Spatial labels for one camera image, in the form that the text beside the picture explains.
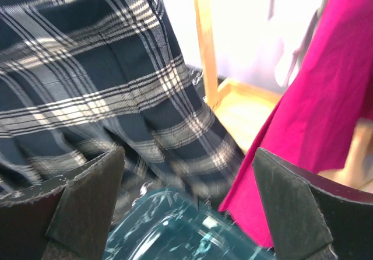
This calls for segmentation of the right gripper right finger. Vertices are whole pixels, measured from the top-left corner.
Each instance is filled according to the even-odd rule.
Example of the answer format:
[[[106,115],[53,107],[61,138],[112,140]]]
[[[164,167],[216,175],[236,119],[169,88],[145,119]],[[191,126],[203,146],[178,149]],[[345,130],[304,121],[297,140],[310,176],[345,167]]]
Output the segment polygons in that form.
[[[253,170],[277,259],[372,259],[372,194],[259,148]]]

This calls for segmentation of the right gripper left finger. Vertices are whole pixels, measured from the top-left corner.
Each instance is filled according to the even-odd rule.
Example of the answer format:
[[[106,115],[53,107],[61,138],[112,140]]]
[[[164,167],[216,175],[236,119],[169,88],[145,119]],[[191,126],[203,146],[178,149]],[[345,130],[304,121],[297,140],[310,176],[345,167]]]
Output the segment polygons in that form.
[[[1,197],[1,259],[101,259],[123,172],[117,147]]]

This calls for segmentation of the white skirt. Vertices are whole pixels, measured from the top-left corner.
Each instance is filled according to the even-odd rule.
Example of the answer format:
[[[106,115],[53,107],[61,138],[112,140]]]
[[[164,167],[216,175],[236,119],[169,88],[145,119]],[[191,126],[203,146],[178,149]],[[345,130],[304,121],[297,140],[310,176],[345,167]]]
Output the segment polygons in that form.
[[[280,87],[292,84],[318,27],[328,0],[270,0],[270,31],[279,39],[274,68]]]

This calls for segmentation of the navy plaid skirt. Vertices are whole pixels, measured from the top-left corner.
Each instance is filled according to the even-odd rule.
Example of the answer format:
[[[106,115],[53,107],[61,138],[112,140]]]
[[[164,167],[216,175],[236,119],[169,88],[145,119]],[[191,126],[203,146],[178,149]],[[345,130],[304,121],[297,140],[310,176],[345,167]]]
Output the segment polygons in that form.
[[[161,0],[1,0],[1,191],[115,146],[125,183],[211,200],[244,157],[198,96]]]

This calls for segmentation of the magenta pleated skirt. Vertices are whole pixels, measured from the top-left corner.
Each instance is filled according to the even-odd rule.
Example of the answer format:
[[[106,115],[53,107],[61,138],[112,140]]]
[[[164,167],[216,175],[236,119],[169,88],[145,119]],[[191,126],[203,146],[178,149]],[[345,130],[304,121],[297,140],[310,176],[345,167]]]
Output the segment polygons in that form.
[[[270,248],[252,168],[256,150],[312,173],[341,169],[362,118],[372,119],[372,0],[328,0],[297,77],[257,134],[220,211]]]

